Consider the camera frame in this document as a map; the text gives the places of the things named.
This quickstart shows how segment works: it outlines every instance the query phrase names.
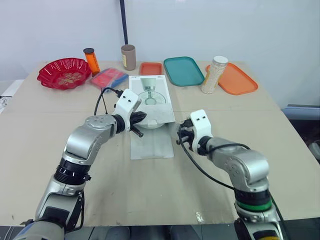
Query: table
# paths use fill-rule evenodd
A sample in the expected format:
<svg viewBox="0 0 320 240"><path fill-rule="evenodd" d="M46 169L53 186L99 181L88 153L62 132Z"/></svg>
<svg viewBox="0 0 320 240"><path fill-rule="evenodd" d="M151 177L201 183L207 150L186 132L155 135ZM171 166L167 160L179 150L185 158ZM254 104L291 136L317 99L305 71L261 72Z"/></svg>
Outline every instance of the table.
<svg viewBox="0 0 320 240"><path fill-rule="evenodd" d="M209 64L197 63L203 72ZM0 225L34 217L69 134L93 114L100 93L88 82L66 91L41 86L36 77L45 64L28 76L0 115ZM244 63L235 64L255 77ZM100 67L124 70L120 62L101 62ZM128 71L138 72L139 65ZM126 87L124 82L119 88ZM240 96L220 87L206 95L198 86L178 87L169 80L168 88L177 121L203 108L214 136L244 143L267 157L270 191L286 220L320 216L319 164L261 85ZM112 112L116 96L108 93L105 99ZM21 104L26 101L28 107ZM234 193L203 176L180 146L173 145L174 158L130 160L130 134L105 143L90 169L85 226L217 224L238 218ZM193 156L210 175L231 184L205 157Z"/></svg>

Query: black pole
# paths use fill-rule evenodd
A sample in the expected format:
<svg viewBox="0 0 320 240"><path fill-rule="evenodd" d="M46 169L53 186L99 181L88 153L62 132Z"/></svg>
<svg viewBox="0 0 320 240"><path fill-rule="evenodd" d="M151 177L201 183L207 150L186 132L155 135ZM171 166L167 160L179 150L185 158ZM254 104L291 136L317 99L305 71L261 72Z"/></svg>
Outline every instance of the black pole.
<svg viewBox="0 0 320 240"><path fill-rule="evenodd" d="M123 28L124 44L128 44L128 33L127 33L125 0L120 0L120 8L121 8L121 18L122 18L122 28Z"/></svg>

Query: orange tray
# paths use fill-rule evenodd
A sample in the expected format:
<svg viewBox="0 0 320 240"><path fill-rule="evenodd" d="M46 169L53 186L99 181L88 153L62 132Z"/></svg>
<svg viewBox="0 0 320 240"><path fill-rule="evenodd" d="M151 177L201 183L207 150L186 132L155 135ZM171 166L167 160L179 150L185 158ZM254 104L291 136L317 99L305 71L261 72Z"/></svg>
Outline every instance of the orange tray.
<svg viewBox="0 0 320 240"><path fill-rule="evenodd" d="M258 84L251 77L230 62L219 79L219 86L232 95L252 93L258 89Z"/></svg>
<svg viewBox="0 0 320 240"><path fill-rule="evenodd" d="M163 67L159 62L143 62L140 66L140 75L162 75Z"/></svg>

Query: silver robot arm segment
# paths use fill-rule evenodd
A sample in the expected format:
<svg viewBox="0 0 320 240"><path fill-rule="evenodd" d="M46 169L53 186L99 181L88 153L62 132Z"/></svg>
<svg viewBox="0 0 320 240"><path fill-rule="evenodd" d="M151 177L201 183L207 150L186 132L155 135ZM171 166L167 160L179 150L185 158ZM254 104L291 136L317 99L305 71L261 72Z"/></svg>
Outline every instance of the silver robot arm segment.
<svg viewBox="0 0 320 240"><path fill-rule="evenodd" d="M191 151L207 156L228 173L234 188L234 206L240 217L235 222L239 239L283 239L269 192L267 159L243 144L214 137L204 110L191 113L179 129L182 142L178 144L188 142Z"/></svg>
<svg viewBox="0 0 320 240"><path fill-rule="evenodd" d="M83 224L84 187L91 179L90 167L102 144L118 133L131 131L135 123L146 117L143 112L134 112L140 103L138 96L126 89L113 115L90 116L71 133L37 207L35 222L27 225L15 240L62 240L65 232L76 229L81 213Z"/></svg>

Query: green ring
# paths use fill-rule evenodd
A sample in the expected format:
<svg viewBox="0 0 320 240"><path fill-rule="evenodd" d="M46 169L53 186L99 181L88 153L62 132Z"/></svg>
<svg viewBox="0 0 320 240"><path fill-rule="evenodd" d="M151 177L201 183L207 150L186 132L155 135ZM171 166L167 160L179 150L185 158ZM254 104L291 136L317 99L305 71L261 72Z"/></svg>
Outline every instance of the green ring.
<svg viewBox="0 0 320 240"><path fill-rule="evenodd" d="M267 202L266 204L263 205L248 205L248 204L244 204L242 202L236 201L236 204L238 204L239 207L245 209L245 210L249 210L249 211L255 211L255 212L262 212L265 210L268 210L272 203L271 200L269 202Z"/></svg>

